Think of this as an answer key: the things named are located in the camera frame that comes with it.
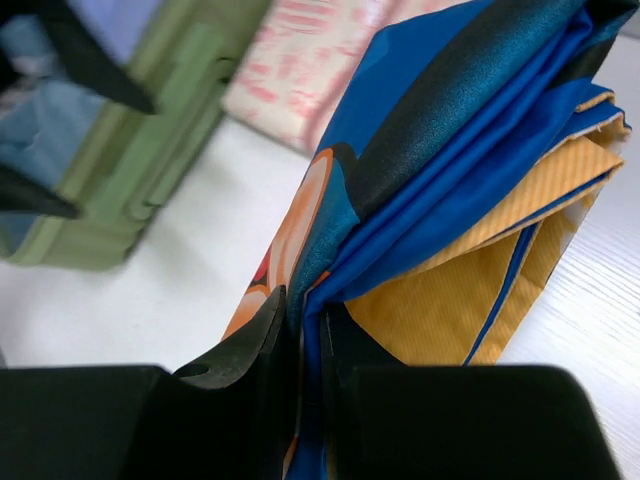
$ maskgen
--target yellow fabric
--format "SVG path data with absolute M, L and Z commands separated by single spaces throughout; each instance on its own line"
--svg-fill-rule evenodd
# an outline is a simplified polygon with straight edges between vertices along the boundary
M 604 147 L 626 134 L 611 118 L 586 136 L 568 138 L 542 158 L 520 184 L 474 227 L 432 258 L 347 302 L 353 319 L 378 343 L 411 365 L 460 364 L 485 325 L 503 286 L 520 231 L 538 223 L 516 281 L 472 363 L 494 362 L 542 291 L 595 193 L 622 160 Z M 513 226 L 588 181 L 606 178 Z

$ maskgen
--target printed cartoon pattern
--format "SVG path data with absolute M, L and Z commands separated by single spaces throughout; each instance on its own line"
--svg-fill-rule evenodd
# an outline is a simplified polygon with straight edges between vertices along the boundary
M 320 152 L 311 163 L 271 247 L 227 327 L 225 337 L 251 320 L 277 286 L 289 286 L 327 187 L 332 165 L 333 152 L 330 149 Z

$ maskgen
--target white table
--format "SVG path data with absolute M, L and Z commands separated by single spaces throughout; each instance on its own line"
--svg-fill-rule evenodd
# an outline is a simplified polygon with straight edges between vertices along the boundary
M 598 80 L 640 129 L 640 42 Z M 502 358 L 562 365 L 589 390 L 627 478 L 640 479 L 640 135 Z M 222 335 L 307 160 L 226 119 L 129 263 L 105 274 L 0 264 L 11 366 L 175 369 Z

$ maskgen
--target light blue fabric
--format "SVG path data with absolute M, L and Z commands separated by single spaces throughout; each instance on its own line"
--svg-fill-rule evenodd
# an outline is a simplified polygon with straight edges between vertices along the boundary
M 126 63 L 163 0 L 70 0 L 106 52 Z M 12 19 L 0 29 L 0 45 L 11 58 L 54 57 L 55 51 L 34 16 Z M 104 99 L 69 82 L 54 64 L 24 103 L 0 118 L 0 162 L 49 188 L 63 178 L 98 116 Z M 15 252 L 37 219 L 0 214 L 0 228 Z

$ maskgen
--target blue satin fabric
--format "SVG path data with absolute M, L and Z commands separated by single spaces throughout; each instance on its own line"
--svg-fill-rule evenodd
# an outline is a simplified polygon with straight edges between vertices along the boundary
M 323 306 L 422 263 L 564 138 L 620 114 L 607 102 L 576 107 L 607 92 L 591 79 L 632 3 L 605 1 L 610 9 L 594 11 L 586 0 L 475 0 L 374 37 L 318 148 L 333 148 L 336 162 L 289 288 L 287 318 L 304 329 L 305 375 L 287 478 L 326 478 Z M 486 28 L 492 22 L 502 29 Z M 520 233 L 510 271 L 535 228 Z

